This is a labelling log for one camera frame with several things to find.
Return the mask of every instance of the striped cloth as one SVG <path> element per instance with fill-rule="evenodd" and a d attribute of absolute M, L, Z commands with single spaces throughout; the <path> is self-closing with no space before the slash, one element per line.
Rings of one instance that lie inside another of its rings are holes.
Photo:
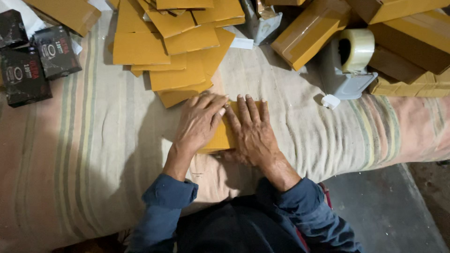
<path fill-rule="evenodd" d="M 83 71 L 52 83 L 54 98 L 10 108 L 0 97 L 0 250 L 40 252 L 131 228 L 141 194 L 161 172 L 180 116 L 112 64 L 115 21 L 103 12 L 84 39 Z M 228 28 L 238 36 L 234 27 Z M 268 45 L 231 48 L 213 77 L 216 92 L 269 101 L 281 150 L 301 176 L 450 157 L 450 98 L 363 95 L 332 111 L 313 65 L 290 70 Z M 187 178 L 200 185 L 184 214 L 251 194 L 254 168 L 197 155 Z"/>

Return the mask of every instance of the hand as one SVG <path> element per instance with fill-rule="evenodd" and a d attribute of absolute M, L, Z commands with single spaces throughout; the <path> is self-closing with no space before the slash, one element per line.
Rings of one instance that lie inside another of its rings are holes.
<path fill-rule="evenodd" d="M 259 112 L 252 97 L 250 95 L 245 97 L 247 102 L 238 95 L 240 120 L 230 106 L 225 106 L 237 147 L 236 150 L 225 151 L 222 155 L 226 160 L 259 166 L 275 188 L 281 192 L 287 191 L 302 178 L 278 148 L 270 125 L 267 102 L 261 100 Z"/>
<path fill-rule="evenodd" d="M 167 156 L 163 173 L 184 181 L 195 153 L 213 138 L 225 114 L 228 95 L 204 94 L 190 98 L 181 109 L 181 119 Z"/>

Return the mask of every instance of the black product box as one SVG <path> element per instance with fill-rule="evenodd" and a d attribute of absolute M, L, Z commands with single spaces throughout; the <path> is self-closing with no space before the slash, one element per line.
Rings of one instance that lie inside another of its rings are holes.
<path fill-rule="evenodd" d="M 27 43 L 27 32 L 20 12 L 10 9 L 0 13 L 0 49 L 14 48 Z"/>
<path fill-rule="evenodd" d="M 35 48 L 5 50 L 0 56 L 8 105 L 15 108 L 53 97 Z"/>
<path fill-rule="evenodd" d="M 62 26 L 37 31 L 33 38 L 47 79 L 55 80 L 82 70 L 69 33 Z"/>

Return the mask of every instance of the tape roll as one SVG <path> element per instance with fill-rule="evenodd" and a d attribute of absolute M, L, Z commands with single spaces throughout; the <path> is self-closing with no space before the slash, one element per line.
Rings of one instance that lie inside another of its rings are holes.
<path fill-rule="evenodd" d="M 375 38 L 369 29 L 347 29 L 341 32 L 339 53 L 343 73 L 360 73 L 374 54 Z"/>

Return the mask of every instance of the concrete floor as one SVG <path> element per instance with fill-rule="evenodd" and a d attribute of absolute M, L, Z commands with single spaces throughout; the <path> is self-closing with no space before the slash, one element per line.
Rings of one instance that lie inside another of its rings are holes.
<path fill-rule="evenodd" d="M 350 222 L 365 252 L 449 252 L 405 164 L 324 183 L 334 210 Z"/>

